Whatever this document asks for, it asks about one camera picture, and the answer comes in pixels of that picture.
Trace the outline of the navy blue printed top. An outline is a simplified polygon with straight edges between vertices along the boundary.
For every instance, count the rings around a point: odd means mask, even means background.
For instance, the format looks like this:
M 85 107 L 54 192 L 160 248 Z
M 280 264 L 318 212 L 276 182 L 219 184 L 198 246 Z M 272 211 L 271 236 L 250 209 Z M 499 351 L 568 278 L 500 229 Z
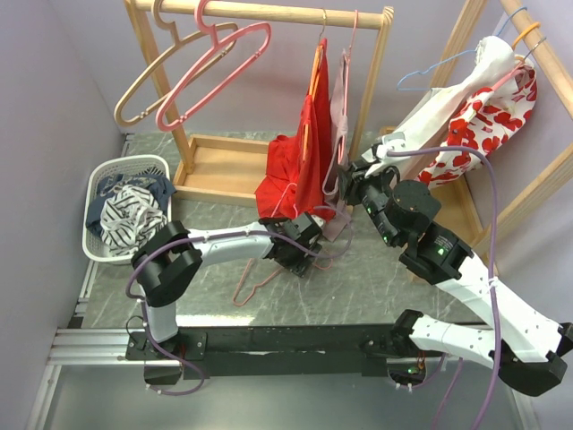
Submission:
M 104 203 L 118 194 L 125 185 L 133 185 L 149 191 L 163 212 L 167 212 L 169 198 L 175 193 L 175 187 L 171 181 L 163 174 L 155 174 L 151 169 L 131 175 L 104 176 L 97 183 L 95 197 L 88 206 L 85 227 L 90 233 L 101 236 L 103 229 L 100 219 Z

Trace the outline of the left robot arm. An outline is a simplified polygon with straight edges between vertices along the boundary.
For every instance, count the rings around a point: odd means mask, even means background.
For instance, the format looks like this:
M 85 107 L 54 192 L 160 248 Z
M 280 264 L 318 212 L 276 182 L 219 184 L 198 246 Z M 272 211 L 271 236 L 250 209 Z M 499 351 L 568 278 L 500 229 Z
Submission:
M 147 349 L 157 359 L 173 357 L 179 348 L 176 301 L 200 268 L 242 259 L 271 259 L 302 276 L 321 250 L 325 221 L 305 212 L 294 219 L 264 218 L 239 228 L 187 229 L 180 221 L 161 228 L 132 258 L 134 269 L 157 250 L 136 276 L 145 297 L 150 336 Z

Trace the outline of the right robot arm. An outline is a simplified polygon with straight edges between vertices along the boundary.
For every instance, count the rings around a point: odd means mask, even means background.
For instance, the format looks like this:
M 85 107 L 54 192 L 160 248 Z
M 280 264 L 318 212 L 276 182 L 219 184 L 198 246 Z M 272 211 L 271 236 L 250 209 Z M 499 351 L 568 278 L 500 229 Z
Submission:
M 512 389 L 538 397 L 559 385 L 572 349 L 572 325 L 538 313 L 514 291 L 488 278 L 480 257 L 434 218 L 441 204 L 424 183 L 401 178 L 389 166 L 368 176 L 359 161 L 337 169 L 340 198 L 361 204 L 383 242 L 400 247 L 399 261 L 418 278 L 450 294 L 485 328 L 441 322 L 406 309 L 383 343 L 385 353 L 411 357 L 437 351 L 491 368 Z

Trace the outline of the orange hanger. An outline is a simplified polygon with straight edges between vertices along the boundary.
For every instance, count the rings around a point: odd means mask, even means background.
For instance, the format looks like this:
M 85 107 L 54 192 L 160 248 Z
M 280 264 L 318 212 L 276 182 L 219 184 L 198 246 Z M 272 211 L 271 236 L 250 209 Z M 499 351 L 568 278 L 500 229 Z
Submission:
M 326 29 L 327 24 L 327 13 L 325 9 L 322 9 L 322 28 L 321 32 L 318 37 L 318 44 L 315 49 L 314 59 L 312 63 L 312 71 L 311 71 L 311 79 L 308 89 L 308 96 L 312 99 L 315 99 L 316 90 L 318 86 L 318 82 L 320 80 L 319 69 L 321 67 L 322 56 L 323 56 L 323 45 L 321 44 L 323 33 Z M 303 147 L 302 147 L 302 161 L 306 160 L 306 155 L 308 153 L 308 140 L 309 140 L 309 133 L 310 133 L 310 125 L 308 123 L 304 124 L 304 132 L 303 132 Z

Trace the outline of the red white striped top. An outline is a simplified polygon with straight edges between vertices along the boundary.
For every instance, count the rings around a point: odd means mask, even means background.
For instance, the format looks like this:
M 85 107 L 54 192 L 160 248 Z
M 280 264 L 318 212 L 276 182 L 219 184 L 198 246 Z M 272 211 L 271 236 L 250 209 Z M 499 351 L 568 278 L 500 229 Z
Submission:
M 124 257 L 138 251 L 166 224 L 166 213 L 148 190 L 125 185 L 104 202 L 101 240 L 111 256 Z

